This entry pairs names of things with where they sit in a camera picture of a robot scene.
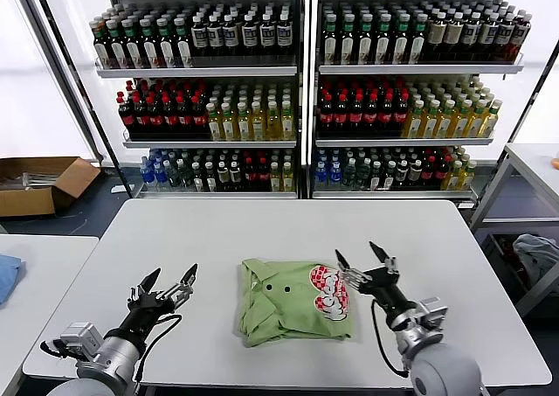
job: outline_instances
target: blue cloth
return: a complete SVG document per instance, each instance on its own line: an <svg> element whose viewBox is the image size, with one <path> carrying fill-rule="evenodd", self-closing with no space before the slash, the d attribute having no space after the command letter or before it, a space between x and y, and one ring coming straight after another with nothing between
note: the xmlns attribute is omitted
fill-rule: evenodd
<svg viewBox="0 0 559 396"><path fill-rule="evenodd" d="M21 259L0 254L0 304L6 301L16 284Z"/></svg>

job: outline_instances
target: folded shirt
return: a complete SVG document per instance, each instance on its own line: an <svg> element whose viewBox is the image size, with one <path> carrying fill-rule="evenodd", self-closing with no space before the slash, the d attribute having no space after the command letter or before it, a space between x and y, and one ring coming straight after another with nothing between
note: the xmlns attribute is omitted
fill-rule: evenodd
<svg viewBox="0 0 559 396"><path fill-rule="evenodd" d="M320 262L242 262L239 330L254 346L282 337L350 337L349 295Z"/></svg>

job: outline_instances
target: cardboard box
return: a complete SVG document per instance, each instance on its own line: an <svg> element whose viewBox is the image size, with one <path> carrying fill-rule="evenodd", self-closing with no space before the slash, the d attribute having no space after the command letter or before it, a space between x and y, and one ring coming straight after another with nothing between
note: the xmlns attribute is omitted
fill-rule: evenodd
<svg viewBox="0 0 559 396"><path fill-rule="evenodd" d="M60 175L50 188L0 191L0 217L53 214L69 207L100 174L79 157L24 157L0 160L0 183L23 172Z"/></svg>

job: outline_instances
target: black cable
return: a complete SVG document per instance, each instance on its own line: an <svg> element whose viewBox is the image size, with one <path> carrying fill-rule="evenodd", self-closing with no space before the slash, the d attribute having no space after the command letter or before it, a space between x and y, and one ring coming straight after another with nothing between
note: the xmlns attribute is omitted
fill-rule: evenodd
<svg viewBox="0 0 559 396"><path fill-rule="evenodd" d="M386 365L388 366L388 368L390 368L392 370L392 372L394 372L398 376L403 377L404 379L407 379L410 376L410 372L407 372L407 371L404 371L404 370L397 370L396 367L394 365L392 365L392 363L390 362L390 360L386 356L386 353L384 352L383 342L381 341L381 335L380 335L380 333L378 333L378 326L376 325L375 304L378 304L378 302L376 301L376 299L373 299L373 303L370 306L370 311L373 313L373 326L375 327L376 341L378 342L378 349L381 351L381 355L383 356L383 360L386 363Z"/></svg>
<svg viewBox="0 0 559 396"><path fill-rule="evenodd" d="M136 373L136 377L134 379L134 381L137 384L140 384L141 379L143 378L143 366L146 364L146 358L148 357L149 352L152 350L152 348L155 346L155 344L157 344L159 342L159 340L162 337L164 337L169 332L171 332L175 328L175 326L177 326L181 322L181 320L183 320L183 317L181 315L170 315L170 316L164 317L163 319L157 321L157 324L161 324L161 323L168 322L169 320L173 320L173 319L176 319L176 321L173 324L171 324L166 330L164 330L156 339L154 339L153 342L151 344L149 344L149 347L144 352L143 357L141 358L141 361L140 361L140 365L138 365L138 372Z"/></svg>

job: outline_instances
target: white table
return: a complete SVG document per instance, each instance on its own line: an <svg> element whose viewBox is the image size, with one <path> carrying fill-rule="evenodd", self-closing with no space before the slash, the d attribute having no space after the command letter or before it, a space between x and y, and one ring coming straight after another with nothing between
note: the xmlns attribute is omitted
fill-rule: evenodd
<svg viewBox="0 0 559 396"><path fill-rule="evenodd" d="M473 233L483 226L550 226L558 225L559 218L486 218L507 179L516 170L545 201L559 212L559 170L551 166L551 159L558 156L559 144L517 144L505 146L507 157L495 174L478 208L470 219ZM551 268L517 303L516 309L525 316L559 284L559 264Z"/></svg>
<svg viewBox="0 0 559 396"><path fill-rule="evenodd" d="M447 201L129 200L41 339L56 337L71 322L93 322L104 334L125 317L130 287L145 274L162 267L156 285L166 288L198 262L194 295L179 310L184 319L149 355L146 384L410 387L381 358L369 297L351 295L355 332L344 342L281 340L245 348L237 332L240 261L335 264L339 248L356 267L378 267L368 240L399 258L401 289L410 299L438 295L450 306L445 340L476 357L487 386L550 382L540 352L466 223ZM398 365L396 341L379 316L384 346ZM75 377L72 360L51 358L37 346L24 372Z"/></svg>
<svg viewBox="0 0 559 396"><path fill-rule="evenodd" d="M0 234L0 254L24 265L0 305L0 394L15 394L21 366L99 239Z"/></svg>

